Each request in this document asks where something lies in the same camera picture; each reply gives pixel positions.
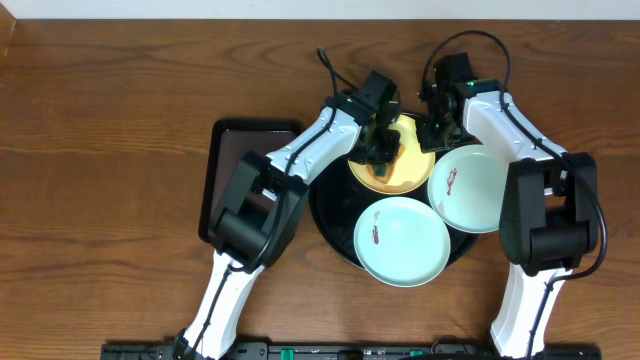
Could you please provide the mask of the light green plate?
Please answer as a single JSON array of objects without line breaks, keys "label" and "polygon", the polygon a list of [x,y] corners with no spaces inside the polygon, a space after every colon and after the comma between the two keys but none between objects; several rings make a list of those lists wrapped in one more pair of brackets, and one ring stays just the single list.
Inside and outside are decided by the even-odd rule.
[{"label": "light green plate", "polygon": [[506,177],[487,146],[467,145],[436,161],[426,192],[447,225],[466,233],[491,233],[499,228]]}]

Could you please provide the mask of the yellow plate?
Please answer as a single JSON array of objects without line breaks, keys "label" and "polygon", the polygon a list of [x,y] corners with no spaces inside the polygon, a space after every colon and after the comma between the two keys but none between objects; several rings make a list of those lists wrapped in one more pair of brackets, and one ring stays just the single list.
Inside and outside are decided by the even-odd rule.
[{"label": "yellow plate", "polygon": [[371,164],[349,161],[348,165],[356,179],[368,189],[386,195],[405,194],[426,182],[434,168],[436,155],[421,151],[415,120],[409,116],[400,115],[390,128],[400,133],[400,146],[394,162],[386,166],[384,176],[376,175]]}]

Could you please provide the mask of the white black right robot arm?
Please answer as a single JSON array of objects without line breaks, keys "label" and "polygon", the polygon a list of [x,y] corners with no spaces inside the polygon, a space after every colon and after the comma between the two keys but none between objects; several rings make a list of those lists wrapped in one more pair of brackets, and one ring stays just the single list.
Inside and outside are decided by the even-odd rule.
[{"label": "white black right robot arm", "polygon": [[429,111],[418,127],[423,149],[453,154],[455,141],[473,138],[506,170],[492,225],[510,269],[490,335],[501,357],[530,359],[544,350],[562,286],[581,278],[576,269],[585,254],[606,249],[595,161],[545,137],[497,80],[425,81],[420,99]]}]

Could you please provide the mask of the light blue plate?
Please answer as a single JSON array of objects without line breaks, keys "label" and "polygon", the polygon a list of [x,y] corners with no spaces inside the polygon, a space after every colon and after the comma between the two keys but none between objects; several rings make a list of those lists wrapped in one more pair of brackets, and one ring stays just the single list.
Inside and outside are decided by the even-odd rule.
[{"label": "light blue plate", "polygon": [[439,215],[408,197],[389,197],[359,216],[353,243],[361,266],[377,280],[410,288],[435,279],[446,267],[451,240]]}]

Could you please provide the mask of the green yellow sponge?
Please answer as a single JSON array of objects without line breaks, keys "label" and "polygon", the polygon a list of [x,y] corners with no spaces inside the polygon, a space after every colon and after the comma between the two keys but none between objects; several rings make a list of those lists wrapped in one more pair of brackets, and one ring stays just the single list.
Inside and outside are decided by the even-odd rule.
[{"label": "green yellow sponge", "polygon": [[404,152],[404,146],[399,145],[397,153],[394,155],[390,163],[374,163],[367,165],[368,173],[377,181],[382,183],[388,183],[394,171],[397,160]]}]

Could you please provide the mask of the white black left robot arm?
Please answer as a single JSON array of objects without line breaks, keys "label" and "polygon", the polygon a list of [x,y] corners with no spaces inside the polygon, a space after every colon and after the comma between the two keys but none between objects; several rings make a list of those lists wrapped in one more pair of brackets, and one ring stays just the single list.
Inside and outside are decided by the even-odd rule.
[{"label": "white black left robot arm", "polygon": [[393,95],[327,98],[317,120],[265,155],[249,151],[204,215],[213,269],[193,322],[177,337],[176,359],[220,359],[233,345],[240,315],[258,276],[295,235],[313,181],[336,159],[372,150],[361,162],[391,162],[400,113]]}]

